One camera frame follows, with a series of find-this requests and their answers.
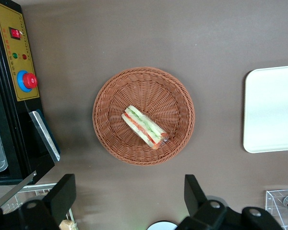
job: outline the brown surface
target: brown surface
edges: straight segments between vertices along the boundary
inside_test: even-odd
[[[169,135],[157,150],[133,132],[121,115],[129,105],[149,116]],[[101,144],[116,158],[147,166],[176,156],[188,143],[194,128],[192,99],[182,83],[152,67],[126,69],[106,82],[93,108],[93,124]]]
[[[242,146],[245,75],[288,65],[288,0],[17,0],[23,4],[46,118],[62,161],[42,182],[75,173],[82,230],[145,230],[187,215],[183,178],[236,211],[288,188],[288,151]],[[116,73],[152,66],[178,78],[196,111],[194,133],[173,159],[121,162],[99,143],[92,110]]]

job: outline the plastic wrap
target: plastic wrap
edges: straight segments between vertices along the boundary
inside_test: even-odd
[[[132,105],[125,109],[121,117],[154,150],[157,150],[169,139],[166,131]]]

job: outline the wire rack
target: wire rack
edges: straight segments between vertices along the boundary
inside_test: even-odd
[[[17,208],[19,208],[23,203],[25,203],[28,199],[32,199],[33,197],[42,198],[43,195],[48,193],[55,185],[56,183],[28,185],[23,187],[16,195],[14,195],[3,206],[1,206],[3,213],[7,214],[13,212]],[[75,222],[71,209],[69,209],[69,212],[66,214],[66,219]]]
[[[283,200],[288,196],[288,189],[266,191],[265,210],[267,210],[282,226],[288,230],[288,209]]]

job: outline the yellow control panel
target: yellow control panel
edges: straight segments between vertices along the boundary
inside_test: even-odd
[[[37,79],[23,15],[0,4],[0,31],[17,101],[38,98]]]

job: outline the brown wicker basket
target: brown wicker basket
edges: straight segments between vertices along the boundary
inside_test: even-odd
[[[158,150],[150,148],[124,122],[121,114],[133,105],[169,134]],[[189,141],[195,112],[189,93],[172,75],[152,67],[127,69],[99,91],[93,123],[101,144],[116,158],[135,165],[154,165],[179,153]]]

